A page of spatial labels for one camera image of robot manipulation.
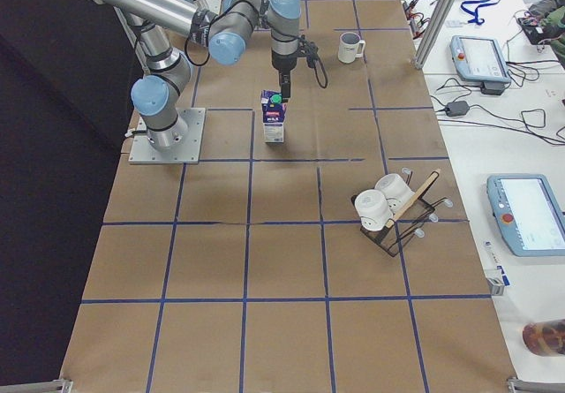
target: white cup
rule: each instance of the white cup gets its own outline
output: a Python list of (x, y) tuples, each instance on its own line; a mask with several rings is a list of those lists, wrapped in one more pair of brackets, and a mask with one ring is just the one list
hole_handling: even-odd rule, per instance
[(394, 214), (414, 194), (414, 192), (404, 182), (403, 178), (398, 174), (385, 175), (377, 181), (374, 188), (385, 195), (388, 206)]
[(361, 40), (356, 33), (343, 33), (339, 37), (339, 50), (337, 50), (337, 58), (345, 63), (350, 64), (357, 57), (363, 57), (365, 51), (365, 40)]
[(361, 225), (369, 231), (380, 231), (392, 218), (387, 198), (378, 190), (365, 190), (355, 198), (355, 209), (361, 218)]

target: dark background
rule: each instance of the dark background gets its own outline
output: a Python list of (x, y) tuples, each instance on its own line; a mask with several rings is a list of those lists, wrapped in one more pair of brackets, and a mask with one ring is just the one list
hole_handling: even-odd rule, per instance
[(2, 386), (59, 376), (142, 73), (107, 5), (0, 9)]

